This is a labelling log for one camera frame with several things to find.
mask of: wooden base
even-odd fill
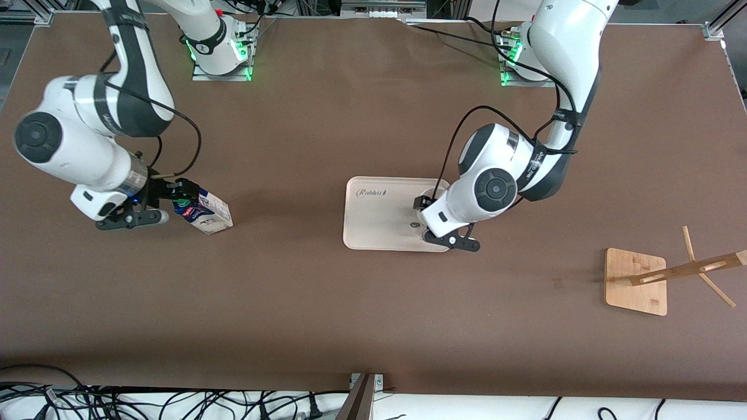
[[[604,254],[604,301],[608,305],[652,315],[666,315],[666,281],[632,286],[615,280],[666,268],[658,256],[608,248]]]

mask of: wooden stand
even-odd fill
[[[666,315],[666,282],[698,274],[727,305],[736,304],[706,276],[708,271],[747,265],[747,250],[695,260],[687,226],[682,227],[690,262],[666,268],[658,256],[609,248],[604,257],[604,301],[652,315]]]

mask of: robotic arm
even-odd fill
[[[599,79],[599,42],[616,5],[617,0],[544,0],[531,25],[522,25],[528,28],[529,56],[565,85],[570,98],[560,91],[545,144],[499,124],[472,134],[459,157],[459,179],[435,202],[416,200],[428,226],[425,241],[479,250],[459,228],[498,216],[518,196],[537,201],[560,189],[571,155],[554,150],[569,150],[578,138]]]
[[[196,199],[194,185],[189,194],[182,194],[186,180],[168,184],[150,179],[154,171],[114,141],[115,135],[163,133],[173,113],[139,98],[168,108],[173,108],[173,98],[159,70],[139,1],[93,2],[107,22],[120,71],[52,79],[39,107],[16,127],[16,150],[40,170],[75,184],[70,199],[93,220],[110,217],[125,202],[137,203],[140,195],[145,195],[140,197],[143,210],[146,204],[157,208],[158,198]],[[229,72],[241,62],[238,24],[228,16],[219,18],[209,0],[152,2],[174,16],[195,45],[197,63],[206,72]],[[157,221],[165,222],[165,215],[160,212]]]

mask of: wooden pole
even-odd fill
[[[738,253],[729,253],[714,256],[709,259],[689,262],[676,267],[664,268],[663,270],[651,271],[636,276],[622,277],[617,280],[628,280],[631,285],[644,285],[653,282],[678,279],[680,277],[692,276],[693,274],[707,273],[708,271],[724,270],[726,268],[741,267],[747,265],[747,250]]]
[[[690,262],[695,262],[695,253],[692,251],[692,242],[690,241],[690,232],[687,226],[682,226],[682,235],[685,237],[685,248],[687,248],[687,256],[690,258]],[[734,308],[737,304],[734,303],[729,296],[726,295],[711,279],[703,273],[698,273],[701,279],[708,285],[727,305]]]

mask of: brown tabletop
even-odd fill
[[[469,108],[533,131],[551,89],[501,87],[489,47],[392,19],[283,19],[253,81],[192,82],[174,21],[148,19],[176,107],[204,134],[188,175],[236,224],[100,232],[72,185],[13,151],[46,82],[95,72],[111,50],[100,15],[57,15],[34,31],[0,114],[0,362],[113,385],[331,389],[375,371],[398,392],[747,398],[747,272],[712,276],[735,309],[697,278],[669,285],[666,317],[602,299],[605,248],[683,263],[683,225],[698,256],[747,245],[747,118],[699,27],[608,27],[562,190],[478,223],[478,253],[432,254],[347,249],[348,179],[435,177]],[[457,149],[493,121],[475,115]],[[194,141],[175,120],[157,168],[182,167]]]

